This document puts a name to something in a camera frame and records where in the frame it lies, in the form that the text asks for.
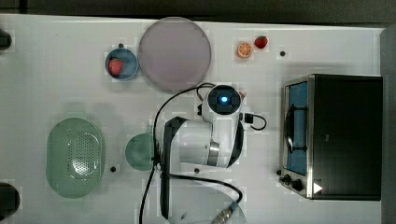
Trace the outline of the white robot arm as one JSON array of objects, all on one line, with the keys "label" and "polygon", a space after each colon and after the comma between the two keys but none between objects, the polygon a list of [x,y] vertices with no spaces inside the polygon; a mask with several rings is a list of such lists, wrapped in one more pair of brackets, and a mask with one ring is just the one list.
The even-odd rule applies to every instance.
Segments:
[{"label": "white robot arm", "polygon": [[199,105],[199,120],[174,117],[163,127],[160,205],[162,216],[171,224],[244,224],[234,217],[237,200],[210,188],[214,181],[188,175],[184,163],[231,167],[244,144],[243,98],[232,86],[216,85]]}]

